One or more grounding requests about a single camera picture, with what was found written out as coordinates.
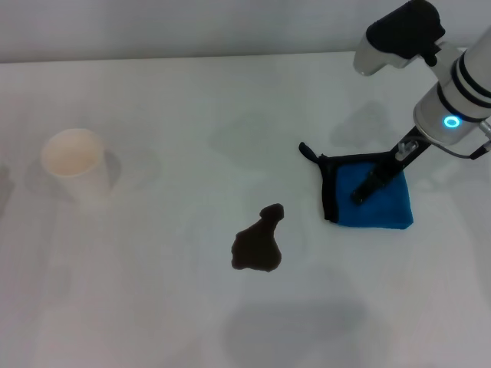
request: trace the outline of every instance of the white wall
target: white wall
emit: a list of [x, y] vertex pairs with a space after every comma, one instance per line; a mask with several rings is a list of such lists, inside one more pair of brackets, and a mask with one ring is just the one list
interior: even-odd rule
[[[353, 49], [404, 0], [0, 0], [0, 61]], [[491, 23], [490, 0], [433, 0], [450, 40]]]

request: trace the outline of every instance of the white table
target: white table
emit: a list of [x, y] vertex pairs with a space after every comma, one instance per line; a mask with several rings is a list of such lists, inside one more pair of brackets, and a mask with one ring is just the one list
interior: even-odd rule
[[[406, 231], [323, 220], [298, 144], [389, 149], [435, 82], [420, 61], [362, 77], [352, 58], [1, 65], [0, 366], [489, 367], [487, 157], [413, 163]], [[107, 142], [105, 212], [78, 211], [39, 166], [44, 140], [75, 126]], [[235, 234], [276, 202], [283, 262], [232, 269]]]

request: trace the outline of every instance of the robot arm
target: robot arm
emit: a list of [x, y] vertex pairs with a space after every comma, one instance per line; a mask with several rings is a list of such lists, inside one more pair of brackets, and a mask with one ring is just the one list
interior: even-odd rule
[[361, 204], [389, 183], [431, 144], [459, 142], [476, 127], [487, 136], [470, 156], [477, 159], [491, 150], [491, 28], [466, 52], [437, 43], [445, 34], [438, 11], [425, 0], [411, 0], [366, 31], [354, 56], [354, 69], [372, 75], [385, 65], [406, 67], [421, 57], [438, 82], [414, 108], [416, 126], [375, 166], [351, 198]]

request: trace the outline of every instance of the blue cloth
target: blue cloth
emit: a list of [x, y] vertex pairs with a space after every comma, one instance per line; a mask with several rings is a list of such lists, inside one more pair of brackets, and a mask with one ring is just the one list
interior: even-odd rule
[[351, 193], [365, 180], [373, 167], [373, 163], [352, 163], [338, 167], [338, 224], [355, 228], [408, 228], [413, 223], [413, 213], [403, 172], [368, 197], [362, 205], [355, 205], [351, 200]]

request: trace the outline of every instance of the cup rim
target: cup rim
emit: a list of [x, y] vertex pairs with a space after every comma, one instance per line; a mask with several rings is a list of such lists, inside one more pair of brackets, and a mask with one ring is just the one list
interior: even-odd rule
[[[57, 174], [56, 172], [53, 172], [51, 171], [45, 164], [44, 162], [44, 153], [46, 151], [46, 149], [49, 147], [49, 145], [57, 138], [59, 138], [60, 136], [66, 134], [66, 133], [73, 133], [73, 132], [76, 132], [76, 131], [79, 131], [79, 132], [87, 132], [89, 133], [90, 135], [92, 135], [93, 138], [95, 138], [95, 140], [97, 141], [97, 145], [99, 146], [99, 153], [97, 153], [97, 161], [89, 166], [86, 170], [82, 171], [82, 172], [78, 172], [76, 174], [73, 174], [73, 175], [62, 175], [62, 174]], [[41, 149], [41, 166], [43, 167], [43, 169], [49, 173], [50, 175], [53, 175], [53, 176], [57, 176], [58, 178], [75, 178], [77, 176], [82, 176], [88, 172], [90, 172], [91, 170], [93, 170], [95, 167], [99, 166], [102, 162], [102, 159], [104, 157], [104, 145], [103, 145], [103, 141], [102, 139], [95, 133], [93, 132], [92, 130], [89, 130], [89, 129], [85, 129], [85, 128], [70, 128], [70, 129], [65, 129], [65, 130], [62, 130], [61, 132], [58, 132], [56, 133], [55, 135], [53, 135], [51, 138], [49, 138], [48, 140], [46, 140], [44, 142], [44, 145], [43, 145], [43, 148]]]

